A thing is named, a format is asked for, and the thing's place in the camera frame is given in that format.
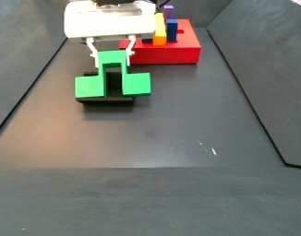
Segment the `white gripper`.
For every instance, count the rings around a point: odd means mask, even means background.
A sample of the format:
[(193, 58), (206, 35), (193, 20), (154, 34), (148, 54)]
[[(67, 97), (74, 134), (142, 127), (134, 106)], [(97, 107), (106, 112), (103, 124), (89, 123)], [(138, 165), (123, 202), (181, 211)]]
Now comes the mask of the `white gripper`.
[(146, 0), (133, 3), (99, 6), (91, 0), (70, 2), (65, 10), (65, 33), (70, 39), (87, 38), (95, 68), (99, 68), (99, 54), (94, 38), (129, 36), (126, 63), (131, 57), (138, 36), (149, 37), (156, 32), (156, 4)]

